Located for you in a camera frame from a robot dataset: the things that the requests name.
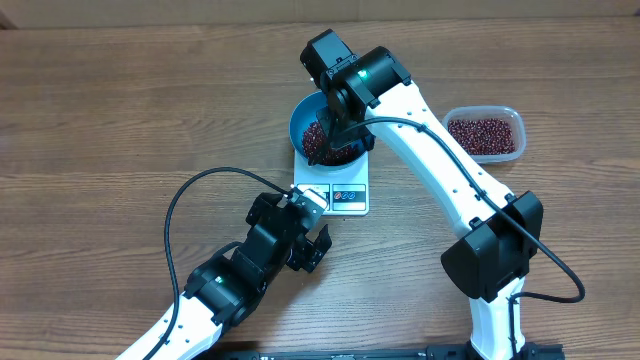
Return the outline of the blue bowl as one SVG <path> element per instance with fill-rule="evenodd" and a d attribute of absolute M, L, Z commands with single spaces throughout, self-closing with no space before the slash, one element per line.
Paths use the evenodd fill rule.
<path fill-rule="evenodd" d="M 326 96 L 320 91 L 312 93 L 311 95 L 308 95 L 307 97 L 305 97 L 295 107 L 289 121 L 289 136 L 290 136 L 292 146 L 294 147 L 295 152 L 302 157 L 303 163 L 305 165 L 309 165 L 309 161 L 304 155 L 304 150 L 302 146 L 303 133 L 312 122 L 316 121 L 315 111 L 319 110 L 320 107 L 324 105 L 328 106 Z M 364 157 L 364 155 L 365 155 L 365 152 L 361 153 L 361 155 L 356 160 L 360 160 L 361 158 Z M 331 170 L 337 170 L 340 167 L 351 165 L 356 160 L 341 166 L 323 166 L 323 165 L 312 165 L 312 166 L 320 167 L 320 168 L 325 167 Z"/>

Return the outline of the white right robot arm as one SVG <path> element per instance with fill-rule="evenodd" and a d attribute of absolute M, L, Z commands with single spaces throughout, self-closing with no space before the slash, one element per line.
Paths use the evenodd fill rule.
<path fill-rule="evenodd" d="M 543 207 L 482 169 L 437 120 L 410 73 L 386 48 L 358 56 L 331 29 L 311 39 L 300 61 L 328 100 L 317 137 L 305 143 L 311 164 L 346 158 L 383 141 L 444 211 L 457 242 L 441 256 L 468 297 L 471 359 L 527 359 L 516 298 L 536 254 Z"/>

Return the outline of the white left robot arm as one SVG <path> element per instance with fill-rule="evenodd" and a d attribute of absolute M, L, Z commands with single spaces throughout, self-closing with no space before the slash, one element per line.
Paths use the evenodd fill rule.
<path fill-rule="evenodd" d="M 331 247 L 328 228 L 306 234 L 329 208 L 324 195 L 295 187 L 289 197 L 262 193 L 246 217 L 246 240 L 231 243 L 189 275 L 177 305 L 118 360 L 192 359 L 209 350 L 259 305 L 283 267 L 314 271 Z"/>

